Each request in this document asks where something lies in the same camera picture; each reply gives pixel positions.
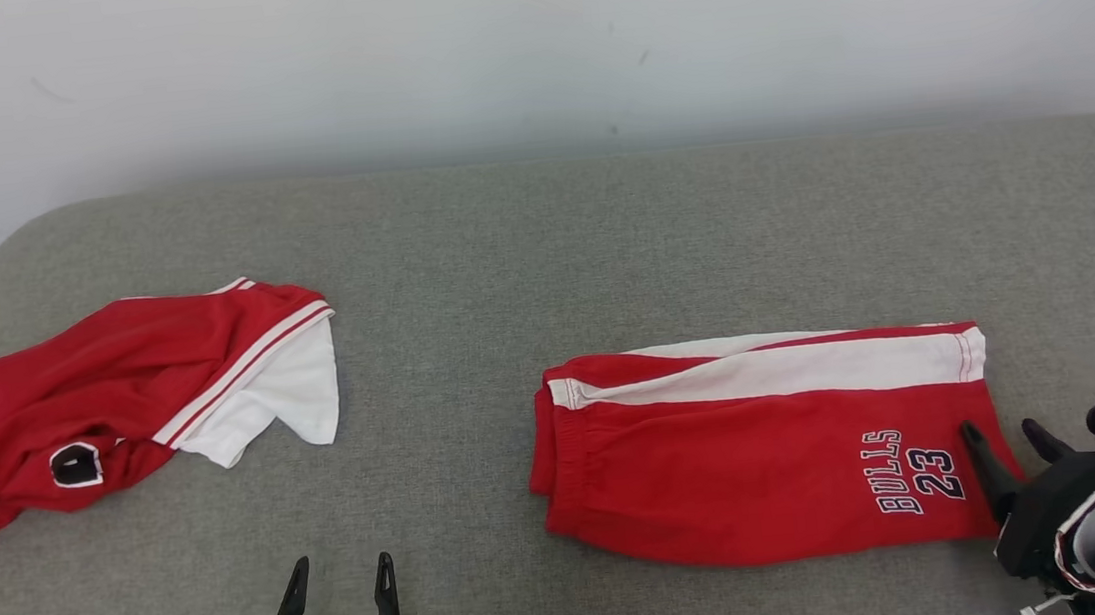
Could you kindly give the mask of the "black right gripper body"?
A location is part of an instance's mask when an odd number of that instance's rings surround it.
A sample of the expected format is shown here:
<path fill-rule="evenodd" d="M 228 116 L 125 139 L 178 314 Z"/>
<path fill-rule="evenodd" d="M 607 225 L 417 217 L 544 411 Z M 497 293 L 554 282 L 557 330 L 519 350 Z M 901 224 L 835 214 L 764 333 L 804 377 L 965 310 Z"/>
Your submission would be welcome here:
<path fill-rule="evenodd" d="M 1054 585 L 1095 583 L 1095 452 L 1057 461 L 1029 481 L 1001 526 L 995 557 L 1006 575 Z"/>

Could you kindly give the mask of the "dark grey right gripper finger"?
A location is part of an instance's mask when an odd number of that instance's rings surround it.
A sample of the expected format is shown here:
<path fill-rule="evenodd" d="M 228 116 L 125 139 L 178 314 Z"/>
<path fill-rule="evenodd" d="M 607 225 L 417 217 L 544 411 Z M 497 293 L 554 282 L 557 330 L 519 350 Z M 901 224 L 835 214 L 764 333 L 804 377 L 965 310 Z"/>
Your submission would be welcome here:
<path fill-rule="evenodd" d="M 1038 420 L 1022 420 L 1022 431 L 1025 439 L 1029 441 L 1031 449 L 1046 464 L 1053 465 L 1061 459 L 1075 453 L 1075 449 L 1067 444 L 1059 437 L 1052 434 Z"/>
<path fill-rule="evenodd" d="M 991 517 L 996 523 L 1005 523 L 1016 497 L 1021 495 L 1019 478 L 1010 472 L 1007 464 L 1000 461 L 990 440 L 976 423 L 963 420 L 960 434 Z"/>

